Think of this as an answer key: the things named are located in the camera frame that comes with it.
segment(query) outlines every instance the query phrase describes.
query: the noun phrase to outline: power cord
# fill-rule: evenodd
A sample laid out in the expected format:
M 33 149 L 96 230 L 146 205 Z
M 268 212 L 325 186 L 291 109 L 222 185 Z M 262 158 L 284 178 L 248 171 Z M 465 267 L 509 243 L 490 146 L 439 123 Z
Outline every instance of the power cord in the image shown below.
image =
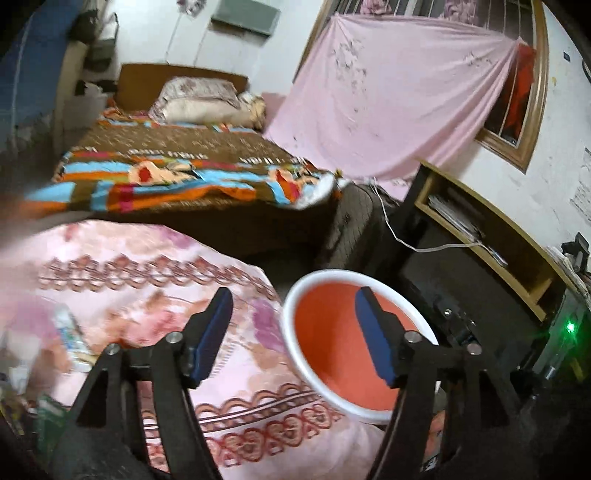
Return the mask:
M 405 241 L 400 240 L 396 236 L 396 234 L 394 233 L 394 230 L 392 229 L 392 227 L 390 226 L 390 221 L 388 220 L 388 214 L 386 213 L 386 206 L 384 205 L 384 201 L 382 200 L 382 196 L 379 194 L 377 184 L 378 184 L 378 181 L 376 180 L 376 178 L 374 178 L 373 181 L 370 181 L 369 182 L 369 185 L 372 187 L 372 190 L 378 196 L 379 201 L 382 204 L 382 211 L 384 212 L 384 219 L 386 220 L 386 225 L 388 225 L 388 228 L 392 232 L 392 235 L 394 235 L 394 238 L 398 242 L 400 242 L 401 244 L 403 244 L 405 247 L 407 247 L 410 250 L 412 250 L 413 252 L 416 252 L 418 254 L 428 254 L 428 253 L 431 253 L 431 252 L 439 252 L 441 250 L 445 250 L 445 249 L 448 249 L 448 248 L 471 248 L 471 247 L 483 247 L 484 249 L 488 250 L 488 248 L 485 245 L 483 245 L 482 243 L 480 243 L 480 242 L 474 242 L 474 243 L 471 243 L 471 244 L 447 244 L 447 245 L 440 245 L 439 247 L 432 247 L 432 248 L 416 248 L 416 247 L 413 247 L 412 245 L 409 245 Z

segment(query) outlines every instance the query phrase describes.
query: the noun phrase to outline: pink bedsheet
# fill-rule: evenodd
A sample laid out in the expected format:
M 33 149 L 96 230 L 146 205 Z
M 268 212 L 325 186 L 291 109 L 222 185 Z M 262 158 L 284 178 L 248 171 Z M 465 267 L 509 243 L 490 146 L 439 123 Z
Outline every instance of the pink bedsheet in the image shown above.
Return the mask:
M 226 480 L 366 477 L 383 432 L 326 404 L 295 374 L 280 336 L 279 298 L 262 270 L 163 226 L 90 220 L 34 235 L 0 254 L 3 272 L 34 273 L 34 293 L 65 304 L 96 352 L 151 345 L 181 329 L 220 286 L 234 312 L 211 376 L 190 392 Z M 85 374 L 51 392 L 71 405 Z M 151 403 L 142 409 L 152 463 L 166 470 Z
M 417 159 L 440 166 L 474 139 L 516 49 L 448 20 L 335 15 L 265 136 L 402 198 Z

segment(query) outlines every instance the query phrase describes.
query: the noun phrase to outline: paper notice on wall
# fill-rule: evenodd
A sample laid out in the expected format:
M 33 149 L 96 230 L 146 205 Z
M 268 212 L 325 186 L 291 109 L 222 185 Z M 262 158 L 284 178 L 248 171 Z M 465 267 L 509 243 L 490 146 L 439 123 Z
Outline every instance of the paper notice on wall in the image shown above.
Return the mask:
M 577 210 L 583 215 L 588 224 L 591 225 L 591 151 L 585 148 L 583 164 L 579 170 L 579 184 L 570 199 Z

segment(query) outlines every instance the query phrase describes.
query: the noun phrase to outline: pink curtain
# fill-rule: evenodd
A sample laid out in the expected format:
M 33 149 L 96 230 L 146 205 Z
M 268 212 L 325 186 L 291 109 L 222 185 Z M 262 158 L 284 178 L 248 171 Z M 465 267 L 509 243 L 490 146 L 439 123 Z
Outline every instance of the pink curtain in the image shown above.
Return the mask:
M 417 159 L 440 166 L 474 139 L 516 50 L 503 35 L 447 20 L 336 15 L 265 136 L 402 198 Z

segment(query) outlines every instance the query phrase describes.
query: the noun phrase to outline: metal screw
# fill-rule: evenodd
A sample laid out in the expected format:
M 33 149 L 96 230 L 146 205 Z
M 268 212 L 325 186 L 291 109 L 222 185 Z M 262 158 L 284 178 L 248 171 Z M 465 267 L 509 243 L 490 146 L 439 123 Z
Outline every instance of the metal screw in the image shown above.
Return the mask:
M 114 355 L 119 352 L 119 350 L 121 350 L 121 347 L 117 343 L 110 343 L 107 345 L 107 348 L 105 348 L 107 355 Z
M 468 350 L 470 355 L 480 355 L 482 353 L 482 347 L 477 343 L 470 343 L 466 347 L 466 350 Z
M 181 332 L 170 332 L 167 336 L 166 336 L 166 341 L 168 343 L 179 343 L 181 340 L 183 339 L 183 334 Z
M 404 339 L 408 343 L 419 343 L 421 340 L 423 340 L 423 336 L 414 330 L 409 330 L 408 332 L 404 333 Z

